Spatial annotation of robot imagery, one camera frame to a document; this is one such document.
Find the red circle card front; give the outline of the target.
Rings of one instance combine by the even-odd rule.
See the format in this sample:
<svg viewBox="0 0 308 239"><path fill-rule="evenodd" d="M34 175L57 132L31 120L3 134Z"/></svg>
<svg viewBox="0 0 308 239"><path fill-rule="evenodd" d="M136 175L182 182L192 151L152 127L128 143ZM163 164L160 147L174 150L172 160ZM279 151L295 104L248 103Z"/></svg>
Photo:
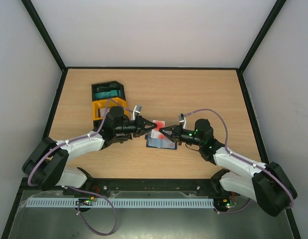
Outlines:
<svg viewBox="0 0 308 239"><path fill-rule="evenodd" d="M164 135L159 131L159 129L165 127L165 122L161 120L153 120L153 123L155 123L157 126L151 131L151 138L163 139Z"/></svg>

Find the dark blue card holder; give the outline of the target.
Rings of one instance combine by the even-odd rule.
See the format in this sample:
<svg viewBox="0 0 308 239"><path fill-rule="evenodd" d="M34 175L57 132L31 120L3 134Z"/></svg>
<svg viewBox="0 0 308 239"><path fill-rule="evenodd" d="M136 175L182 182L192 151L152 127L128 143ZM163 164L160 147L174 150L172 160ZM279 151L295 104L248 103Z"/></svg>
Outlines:
<svg viewBox="0 0 308 239"><path fill-rule="evenodd" d="M150 132L146 134L146 146L151 148L160 148L160 149L170 149L176 150L177 145L167 139L162 133L160 132Z"/></svg>

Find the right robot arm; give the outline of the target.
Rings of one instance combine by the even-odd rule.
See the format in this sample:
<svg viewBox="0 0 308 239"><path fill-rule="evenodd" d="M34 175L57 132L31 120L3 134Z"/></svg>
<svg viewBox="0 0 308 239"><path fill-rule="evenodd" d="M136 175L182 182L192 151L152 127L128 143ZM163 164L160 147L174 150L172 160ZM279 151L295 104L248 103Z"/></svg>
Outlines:
<svg viewBox="0 0 308 239"><path fill-rule="evenodd" d="M298 196L279 164L257 162L229 150L214 137L207 119L197 120L194 130L185 129L180 123L163 127L159 132L178 145L198 146L205 161L222 167L210 179L217 195L234 192L245 196L273 217L290 207Z"/></svg>

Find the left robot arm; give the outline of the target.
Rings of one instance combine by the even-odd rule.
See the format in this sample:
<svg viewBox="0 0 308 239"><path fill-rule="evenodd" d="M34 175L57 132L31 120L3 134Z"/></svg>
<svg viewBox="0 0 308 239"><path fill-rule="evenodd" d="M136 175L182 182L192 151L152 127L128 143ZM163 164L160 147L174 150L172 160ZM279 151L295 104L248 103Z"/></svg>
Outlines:
<svg viewBox="0 0 308 239"><path fill-rule="evenodd" d="M84 154L106 149L114 143L123 143L141 137L154 128L151 122L139 114L132 119L124 109L116 106L108 110L99 128L68 140L42 139L28 157L22 171L28 176L29 186L48 191L55 186L81 188L89 176L82 168L68 168L68 162Z"/></svg>

